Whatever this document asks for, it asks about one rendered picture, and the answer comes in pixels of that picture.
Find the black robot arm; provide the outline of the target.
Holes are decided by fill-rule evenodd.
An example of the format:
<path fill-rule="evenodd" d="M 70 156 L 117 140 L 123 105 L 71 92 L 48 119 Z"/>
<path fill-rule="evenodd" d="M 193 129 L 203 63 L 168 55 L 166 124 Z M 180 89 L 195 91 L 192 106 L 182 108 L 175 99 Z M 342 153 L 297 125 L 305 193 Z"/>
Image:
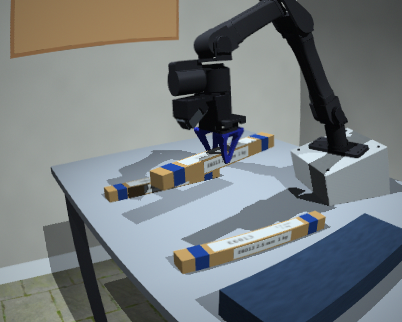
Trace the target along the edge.
<path fill-rule="evenodd" d="M 202 118 L 214 121 L 230 118 L 229 94 L 222 94 L 231 91 L 230 68 L 224 63 L 202 65 L 202 62 L 232 60 L 231 52 L 244 39 L 272 22 L 283 39 L 286 38 L 297 58 L 309 91 L 309 106 L 314 119 L 325 124 L 327 138 L 317 138 L 308 145 L 309 149 L 360 158 L 369 147 L 348 143 L 344 125 L 348 120 L 342 108 L 339 108 L 339 98 L 334 95 L 318 56 L 311 14 L 296 0 L 259 1 L 199 35 L 194 41 L 198 59 L 169 63 L 170 93 L 173 96 L 194 94 L 172 100 L 173 117 L 182 129 L 187 130 L 194 129 Z M 209 92 L 209 95 L 203 91 Z"/>

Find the tan rectangular box with blue bands and white label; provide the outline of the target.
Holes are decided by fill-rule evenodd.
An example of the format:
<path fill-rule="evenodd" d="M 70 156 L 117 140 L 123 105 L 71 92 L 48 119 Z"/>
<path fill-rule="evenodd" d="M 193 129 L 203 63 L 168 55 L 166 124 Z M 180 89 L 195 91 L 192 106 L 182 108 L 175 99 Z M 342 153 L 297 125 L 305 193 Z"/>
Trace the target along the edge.
<path fill-rule="evenodd" d="M 319 231 L 326 216 L 313 211 L 271 226 L 226 239 L 173 251 L 182 274 L 227 263 Z"/>

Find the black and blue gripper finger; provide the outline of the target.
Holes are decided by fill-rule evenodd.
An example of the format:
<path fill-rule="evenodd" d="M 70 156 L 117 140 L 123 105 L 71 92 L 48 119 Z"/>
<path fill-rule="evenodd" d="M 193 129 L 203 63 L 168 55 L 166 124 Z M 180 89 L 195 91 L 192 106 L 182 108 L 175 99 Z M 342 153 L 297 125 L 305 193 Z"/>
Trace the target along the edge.
<path fill-rule="evenodd" d="M 224 159 L 225 164 L 231 161 L 232 155 L 234 153 L 235 147 L 240 140 L 242 134 L 244 132 L 244 128 L 238 127 L 238 130 L 227 133 L 227 134 L 218 134 L 216 133 L 216 137 L 218 140 L 218 144 L 221 150 L 222 157 Z M 232 137 L 231 145 L 229 148 L 229 152 L 227 154 L 227 140 L 229 137 Z"/>
<path fill-rule="evenodd" d="M 206 138 L 206 134 L 211 133 L 211 131 L 201 130 L 201 129 L 199 129 L 199 127 L 196 127 L 196 128 L 194 128 L 194 132 L 196 133 L 197 137 L 199 138 L 199 140 L 203 144 L 205 150 L 206 151 L 211 150 L 211 148 L 209 146 L 209 143 L 207 141 L 207 138 Z M 217 140 L 215 132 L 212 132 L 212 137 L 213 137 L 213 147 L 212 147 L 212 149 L 214 149 L 214 148 L 218 147 L 218 140 Z"/>

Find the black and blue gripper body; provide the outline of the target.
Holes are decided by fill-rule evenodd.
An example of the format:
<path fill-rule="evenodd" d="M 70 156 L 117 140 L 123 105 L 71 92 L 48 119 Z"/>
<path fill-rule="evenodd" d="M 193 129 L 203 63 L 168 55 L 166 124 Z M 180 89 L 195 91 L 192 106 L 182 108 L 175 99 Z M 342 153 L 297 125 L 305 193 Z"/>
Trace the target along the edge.
<path fill-rule="evenodd" d="M 199 129 L 215 132 L 218 134 L 227 134 L 227 133 L 238 130 L 237 122 L 239 122 L 239 124 L 246 123 L 246 116 L 232 114 L 231 91 L 230 92 L 222 92 L 222 94 L 223 95 L 229 94 L 230 118 L 221 120 L 221 121 L 214 121 L 214 120 L 202 118 L 199 121 Z M 222 127 L 224 127 L 224 128 L 222 128 Z"/>

